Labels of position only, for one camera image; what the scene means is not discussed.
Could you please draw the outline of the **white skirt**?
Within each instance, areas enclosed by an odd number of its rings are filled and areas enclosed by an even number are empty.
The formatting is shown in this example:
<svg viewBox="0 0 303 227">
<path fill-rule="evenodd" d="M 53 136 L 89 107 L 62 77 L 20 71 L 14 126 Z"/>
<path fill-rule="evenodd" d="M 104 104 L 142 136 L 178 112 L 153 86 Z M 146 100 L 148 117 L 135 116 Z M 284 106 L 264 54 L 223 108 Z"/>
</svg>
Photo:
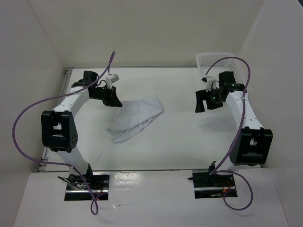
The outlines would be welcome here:
<svg viewBox="0 0 303 227">
<path fill-rule="evenodd" d="M 107 129 L 113 143 L 121 143 L 132 138 L 164 112 L 162 103 L 156 95 L 123 101 L 122 105 Z"/>
</svg>

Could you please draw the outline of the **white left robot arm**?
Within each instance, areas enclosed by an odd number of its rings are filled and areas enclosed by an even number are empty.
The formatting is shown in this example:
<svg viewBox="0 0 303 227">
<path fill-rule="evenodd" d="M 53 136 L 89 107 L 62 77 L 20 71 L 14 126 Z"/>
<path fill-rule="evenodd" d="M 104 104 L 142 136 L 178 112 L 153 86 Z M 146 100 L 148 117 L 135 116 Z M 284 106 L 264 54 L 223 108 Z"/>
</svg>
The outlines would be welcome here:
<svg viewBox="0 0 303 227">
<path fill-rule="evenodd" d="M 101 100 L 105 106 L 122 107 L 113 83 L 119 76 L 110 72 L 105 76 L 105 85 L 99 86 L 99 76 L 93 71 L 84 71 L 83 78 L 73 83 L 71 95 L 53 110 L 43 111 L 41 115 L 43 145 L 55 152 L 68 165 L 72 180 L 88 189 L 94 184 L 90 164 L 84 160 L 77 148 L 78 133 L 74 117 L 90 99 Z"/>
</svg>

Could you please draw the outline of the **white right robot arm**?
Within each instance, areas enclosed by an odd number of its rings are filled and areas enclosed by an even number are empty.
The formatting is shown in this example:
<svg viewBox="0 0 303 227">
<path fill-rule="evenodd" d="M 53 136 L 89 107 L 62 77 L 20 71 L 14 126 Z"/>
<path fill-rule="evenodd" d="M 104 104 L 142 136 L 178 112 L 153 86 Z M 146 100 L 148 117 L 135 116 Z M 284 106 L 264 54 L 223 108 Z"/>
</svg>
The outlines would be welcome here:
<svg viewBox="0 0 303 227">
<path fill-rule="evenodd" d="M 218 186 L 224 180 L 224 175 L 245 167 L 265 164 L 273 132 L 259 122 L 244 84 L 236 83 L 232 71 L 219 73 L 217 80 L 206 76 L 203 81 L 207 88 L 196 91 L 195 112 L 218 109 L 226 104 L 238 128 L 227 154 L 221 160 L 214 161 L 207 174 L 208 182 Z"/>
</svg>

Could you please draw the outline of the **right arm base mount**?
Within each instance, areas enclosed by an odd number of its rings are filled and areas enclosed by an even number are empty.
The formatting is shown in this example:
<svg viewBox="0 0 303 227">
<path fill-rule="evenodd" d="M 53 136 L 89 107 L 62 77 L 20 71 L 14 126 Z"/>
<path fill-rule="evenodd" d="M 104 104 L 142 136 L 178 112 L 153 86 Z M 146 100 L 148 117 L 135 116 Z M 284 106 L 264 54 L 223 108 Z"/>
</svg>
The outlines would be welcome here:
<svg viewBox="0 0 303 227">
<path fill-rule="evenodd" d="M 188 180 L 193 182 L 195 199 L 237 197 L 233 175 L 209 175 L 207 172 L 193 172 Z"/>
</svg>

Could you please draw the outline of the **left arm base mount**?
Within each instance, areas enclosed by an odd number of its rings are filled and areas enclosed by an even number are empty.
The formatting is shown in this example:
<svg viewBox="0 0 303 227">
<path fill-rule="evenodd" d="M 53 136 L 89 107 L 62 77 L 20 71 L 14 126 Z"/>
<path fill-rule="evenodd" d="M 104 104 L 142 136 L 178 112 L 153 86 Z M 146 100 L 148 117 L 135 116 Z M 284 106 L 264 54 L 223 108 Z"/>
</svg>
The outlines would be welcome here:
<svg viewBox="0 0 303 227">
<path fill-rule="evenodd" d="M 90 201 L 92 196 L 86 184 L 79 176 L 70 175 L 69 177 L 58 176 L 58 179 L 67 183 L 65 191 L 65 201 Z M 109 172 L 93 172 L 91 181 L 88 185 L 98 201 L 108 200 Z"/>
</svg>

